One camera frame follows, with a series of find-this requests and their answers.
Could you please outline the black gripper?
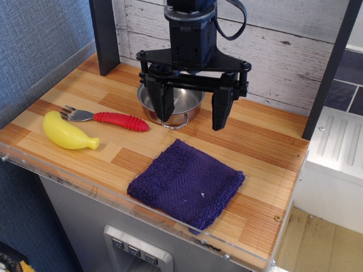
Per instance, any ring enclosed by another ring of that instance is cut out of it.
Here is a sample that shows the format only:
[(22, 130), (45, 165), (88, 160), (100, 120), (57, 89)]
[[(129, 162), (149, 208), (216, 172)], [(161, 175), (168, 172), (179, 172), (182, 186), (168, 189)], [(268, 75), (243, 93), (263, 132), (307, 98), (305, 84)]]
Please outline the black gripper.
[(147, 88), (157, 117), (168, 121), (174, 111), (172, 87), (213, 92), (213, 130), (226, 125), (233, 99), (246, 96), (251, 64), (217, 48), (222, 34), (215, 11), (166, 11), (170, 47), (141, 50), (140, 82)]

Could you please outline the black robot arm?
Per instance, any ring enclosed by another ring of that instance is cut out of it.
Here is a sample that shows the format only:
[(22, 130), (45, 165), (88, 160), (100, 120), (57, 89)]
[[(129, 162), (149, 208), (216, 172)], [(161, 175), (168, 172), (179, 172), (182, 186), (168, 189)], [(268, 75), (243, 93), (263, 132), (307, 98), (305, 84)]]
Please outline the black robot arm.
[(217, 48), (217, 35), (237, 39), (247, 25), (243, 22), (232, 36), (218, 24), (216, 1), (167, 1), (164, 16), (169, 23), (170, 47), (141, 50), (141, 85), (148, 91), (157, 117), (168, 121), (174, 106), (174, 88), (212, 93), (212, 128), (225, 127), (231, 107), (248, 92), (251, 64), (230, 57)]

